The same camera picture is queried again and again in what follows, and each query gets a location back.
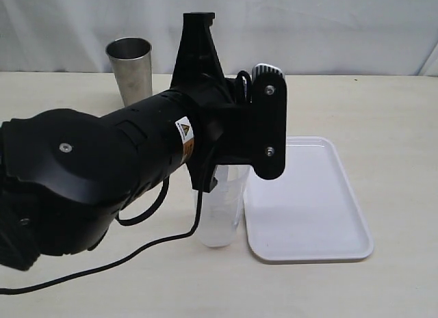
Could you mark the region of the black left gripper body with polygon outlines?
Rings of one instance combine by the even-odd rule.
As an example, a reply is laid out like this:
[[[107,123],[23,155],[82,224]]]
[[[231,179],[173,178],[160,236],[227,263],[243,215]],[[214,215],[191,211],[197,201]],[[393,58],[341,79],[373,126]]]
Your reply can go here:
[[[256,175],[272,180],[285,169],[287,85],[280,75],[253,79],[246,71],[226,78],[226,90],[203,79],[171,88],[193,128],[189,153],[178,154],[172,169],[186,164],[192,186],[211,191],[218,165],[250,165]]]

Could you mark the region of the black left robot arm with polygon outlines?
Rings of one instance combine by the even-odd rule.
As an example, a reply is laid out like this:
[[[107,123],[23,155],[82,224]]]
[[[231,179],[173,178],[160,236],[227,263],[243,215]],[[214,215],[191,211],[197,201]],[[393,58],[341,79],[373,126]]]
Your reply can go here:
[[[183,16],[170,87],[96,117],[53,109],[1,125],[1,264],[28,270],[41,255],[92,250],[118,213],[185,165],[211,192],[219,165],[285,169],[287,85],[258,64],[225,77],[212,12]]]

